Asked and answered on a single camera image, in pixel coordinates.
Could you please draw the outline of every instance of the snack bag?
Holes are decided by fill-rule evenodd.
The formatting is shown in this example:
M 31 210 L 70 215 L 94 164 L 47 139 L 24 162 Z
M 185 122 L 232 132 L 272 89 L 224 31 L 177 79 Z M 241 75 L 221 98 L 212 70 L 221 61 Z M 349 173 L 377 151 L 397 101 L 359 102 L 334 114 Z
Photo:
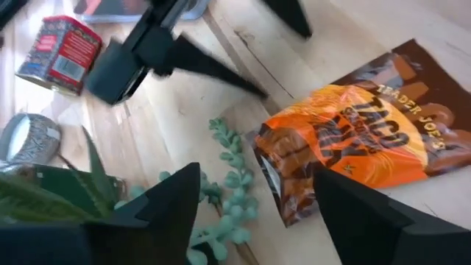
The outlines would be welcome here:
M 415 40 L 264 122 L 254 151 L 289 226 L 316 210 L 316 171 L 371 188 L 426 180 L 471 161 L 471 94 Z

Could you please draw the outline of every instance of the wooden table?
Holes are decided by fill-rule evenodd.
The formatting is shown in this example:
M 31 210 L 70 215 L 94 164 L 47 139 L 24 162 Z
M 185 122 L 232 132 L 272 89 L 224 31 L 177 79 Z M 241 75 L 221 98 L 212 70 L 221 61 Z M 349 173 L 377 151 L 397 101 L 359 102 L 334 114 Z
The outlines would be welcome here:
M 465 88 L 471 89 L 471 2 L 455 0 L 304 0 L 314 36 L 301 41 L 256 0 L 214 0 L 204 17 L 180 23 L 198 43 L 270 93 L 261 103 L 213 79 L 176 72 L 148 76 L 125 104 L 108 107 L 85 93 L 67 98 L 14 77 L 33 43 L 42 17 L 72 14 L 72 0 L 32 0 L 4 30 L 1 51 L 0 127 L 19 111 L 42 113 L 64 127 L 62 154 L 88 169 L 84 137 L 91 132 L 109 174 L 147 186 L 158 173 L 199 161 L 213 181 L 228 167 L 212 140 L 208 119 L 224 116 L 241 133 L 257 127 L 309 91 L 320 88 L 408 39 L 416 38 Z M 124 39 L 132 25 L 101 25 L 108 41 Z M 260 264 L 340 264 L 322 217 L 314 214 L 284 228 L 268 185 L 247 148 L 256 172 L 253 194 L 260 219 L 250 225 L 249 244 Z M 471 228 L 471 178 L 462 169 L 446 177 L 384 191 L 391 197 L 447 221 Z M 202 205 L 198 223 L 214 221 Z M 231 250 L 228 264 L 243 264 Z

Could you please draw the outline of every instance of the can label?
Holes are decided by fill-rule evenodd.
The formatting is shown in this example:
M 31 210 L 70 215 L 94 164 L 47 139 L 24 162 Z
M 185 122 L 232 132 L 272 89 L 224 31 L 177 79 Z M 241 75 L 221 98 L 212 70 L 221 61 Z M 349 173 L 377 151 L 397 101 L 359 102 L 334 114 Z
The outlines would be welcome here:
M 36 41 L 16 75 L 44 88 L 79 95 L 82 80 L 102 47 L 102 39 L 74 18 L 43 19 Z

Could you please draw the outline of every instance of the light wood floor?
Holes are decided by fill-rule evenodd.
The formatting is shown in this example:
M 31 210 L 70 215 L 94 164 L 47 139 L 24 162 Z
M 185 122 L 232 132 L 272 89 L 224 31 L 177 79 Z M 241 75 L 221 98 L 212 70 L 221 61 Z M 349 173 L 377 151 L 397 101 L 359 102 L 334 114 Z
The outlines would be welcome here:
M 269 114 L 307 96 L 309 91 L 354 70 L 391 48 L 416 38 L 465 88 L 471 90 L 471 1 L 304 0 L 314 36 L 293 36 L 256 0 L 213 0 L 203 19 L 180 23 L 214 56 L 266 89 L 260 103 L 244 92 L 193 74 L 176 72 L 158 80 L 148 76 L 125 104 L 108 107 L 85 93 L 67 98 L 14 76 L 44 16 L 72 14 L 73 0 L 31 0 L 4 30 L 0 52 L 0 127 L 19 111 L 42 113 L 65 128 L 62 154 L 87 169 L 79 125 L 89 129 L 109 174 L 146 186 L 158 172 L 173 172 L 199 161 L 210 179 L 222 181 L 228 168 L 221 147 L 208 131 L 208 119 L 224 116 L 247 133 Z M 124 39 L 132 25 L 101 25 L 104 40 Z M 247 160 L 255 161 L 247 150 Z M 285 229 L 272 195 L 255 170 L 254 195 L 260 219 L 251 224 L 249 244 L 260 264 L 340 264 L 322 217 L 315 214 Z M 392 197 L 447 221 L 471 228 L 469 170 L 385 191 Z M 217 218 L 202 205 L 198 223 Z M 231 251 L 228 264 L 243 264 Z

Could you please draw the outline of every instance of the tin can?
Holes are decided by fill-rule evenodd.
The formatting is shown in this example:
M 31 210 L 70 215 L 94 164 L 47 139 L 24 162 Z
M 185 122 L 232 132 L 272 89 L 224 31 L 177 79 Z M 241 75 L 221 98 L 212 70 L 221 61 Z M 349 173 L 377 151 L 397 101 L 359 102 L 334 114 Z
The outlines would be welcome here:
M 34 45 L 16 76 L 41 87 L 78 96 L 83 78 L 102 47 L 92 29 L 66 15 L 43 19 Z

